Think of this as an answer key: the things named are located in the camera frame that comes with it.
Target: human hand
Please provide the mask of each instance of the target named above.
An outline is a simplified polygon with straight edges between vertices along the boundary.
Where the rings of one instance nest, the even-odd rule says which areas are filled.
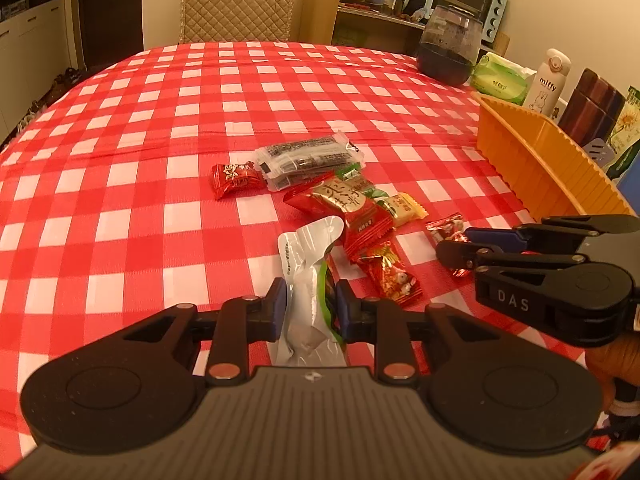
[[[640,386],[640,333],[625,332],[608,345],[589,348],[585,361],[602,386],[602,409],[605,411],[616,395],[614,377]]]

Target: checkered tablecloth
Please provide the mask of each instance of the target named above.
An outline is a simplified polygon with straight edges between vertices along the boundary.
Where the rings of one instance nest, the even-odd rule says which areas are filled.
[[[74,88],[0,155],[0,470],[33,447],[18,393],[37,367],[175,303],[210,309],[262,295],[282,275],[278,235],[313,218],[282,193],[213,200],[213,164],[341,131],[364,152],[370,180],[408,192],[430,219],[530,221],[475,150],[477,121],[468,92],[421,75],[412,58],[335,46],[168,46]],[[421,222],[397,240],[424,290],[413,308],[448,303],[580,357],[477,304],[471,280],[437,262]],[[342,247],[332,257],[357,294],[375,292]],[[253,365],[269,362],[265,344],[251,350]],[[349,359],[372,355],[353,345]]]

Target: green tissue package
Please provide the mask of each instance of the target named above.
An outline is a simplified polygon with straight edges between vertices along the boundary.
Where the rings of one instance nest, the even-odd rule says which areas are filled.
[[[535,73],[535,70],[487,52],[471,75],[471,85],[482,94],[521,105],[529,89],[527,79]]]

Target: orange plastic basket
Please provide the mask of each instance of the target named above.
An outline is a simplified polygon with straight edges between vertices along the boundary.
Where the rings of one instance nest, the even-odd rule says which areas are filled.
[[[537,221],[545,216],[636,213],[602,170],[551,120],[475,93],[478,150]]]

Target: beige chair back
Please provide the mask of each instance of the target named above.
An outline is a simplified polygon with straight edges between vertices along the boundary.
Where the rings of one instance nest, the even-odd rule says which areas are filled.
[[[287,41],[293,0],[181,0],[180,43]]]

